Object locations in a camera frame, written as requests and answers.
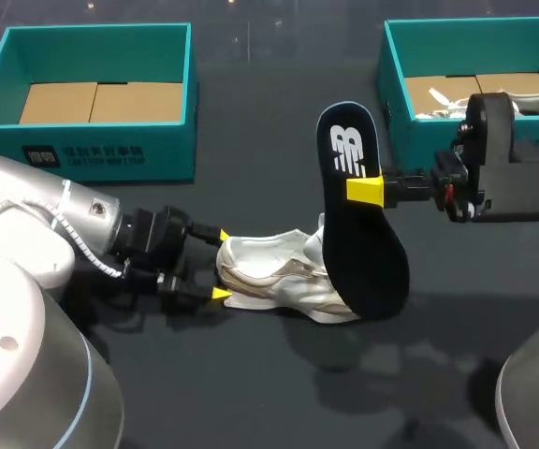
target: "black insole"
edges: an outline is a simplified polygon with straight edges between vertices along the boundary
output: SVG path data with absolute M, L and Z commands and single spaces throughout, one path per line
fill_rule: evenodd
M 323 255 L 330 281 L 361 318 L 391 317 L 409 294 L 407 254 L 381 207 L 346 199 L 348 178 L 380 174 L 370 113 L 354 102 L 326 109 L 317 124 L 317 152 L 326 213 Z

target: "white logo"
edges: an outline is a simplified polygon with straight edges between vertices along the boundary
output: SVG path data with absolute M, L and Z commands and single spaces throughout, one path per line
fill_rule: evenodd
M 334 157 L 337 170 L 365 178 L 365 167 L 358 161 L 363 159 L 361 135 L 355 128 L 342 129 L 335 124 L 329 130 L 332 137 L 332 150 L 339 155 Z

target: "cardboard box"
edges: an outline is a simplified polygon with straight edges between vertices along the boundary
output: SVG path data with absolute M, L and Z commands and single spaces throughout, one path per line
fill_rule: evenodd
M 0 43 L 0 155 L 73 181 L 190 181 L 197 103 L 189 23 L 9 27 Z
M 90 122 L 177 122 L 181 112 L 179 82 L 99 84 Z
M 476 75 L 484 94 L 505 91 L 511 94 L 539 94 L 539 73 L 494 73 Z
M 96 82 L 33 84 L 20 124 L 88 123 L 96 89 Z
M 539 17 L 386 21 L 376 86 L 402 169 L 430 169 L 433 154 L 450 148 L 459 127 L 460 119 L 415 117 L 430 105 L 421 104 L 409 79 L 423 77 L 475 77 L 484 91 L 538 93 Z M 457 100 L 454 94 L 467 96 L 459 90 L 448 99 Z M 515 132 L 539 144 L 539 116 L 516 117 Z

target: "gray tabletop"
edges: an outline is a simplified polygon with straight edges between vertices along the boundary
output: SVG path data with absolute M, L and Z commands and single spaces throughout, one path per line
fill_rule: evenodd
M 355 99 L 380 124 L 373 66 L 204 65 L 197 179 L 101 187 L 127 210 L 171 204 L 232 235 L 313 231 L 322 208 L 318 115 Z M 383 323 L 210 308 L 169 320 L 97 304 L 93 340 L 126 406 L 123 449 L 502 448 L 497 369 L 539 327 L 539 223 L 451 224 L 431 203 L 387 213 L 413 293 Z M 214 251 L 189 243 L 201 268 Z

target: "cable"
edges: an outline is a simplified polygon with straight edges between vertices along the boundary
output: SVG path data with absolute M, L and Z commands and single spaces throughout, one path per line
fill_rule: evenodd
M 21 206 L 22 204 L 25 204 L 28 206 L 33 206 L 36 208 L 43 209 L 47 211 L 48 213 L 50 213 L 58 221 L 58 223 L 62 226 L 62 228 L 68 233 L 70 238 L 74 240 L 76 245 L 79 247 L 80 251 L 84 254 L 84 256 L 88 259 L 88 261 L 91 262 L 91 264 L 93 264 L 97 269 L 99 269 L 106 275 L 110 276 L 111 278 L 123 277 L 124 274 L 121 271 L 115 268 L 112 268 L 109 265 L 106 265 L 96 255 L 93 254 L 93 252 L 89 249 L 86 243 L 84 243 L 84 240 L 82 240 L 78 232 L 76 232 L 72 224 L 70 224 L 68 220 L 65 218 L 65 216 L 54 206 L 38 198 L 32 198 L 32 197 L 25 197 L 21 200 L 20 203 L 21 203 Z M 13 201 L 10 199 L 1 201 L 0 213 L 6 209 L 9 209 L 18 205 L 19 204 L 16 201 Z

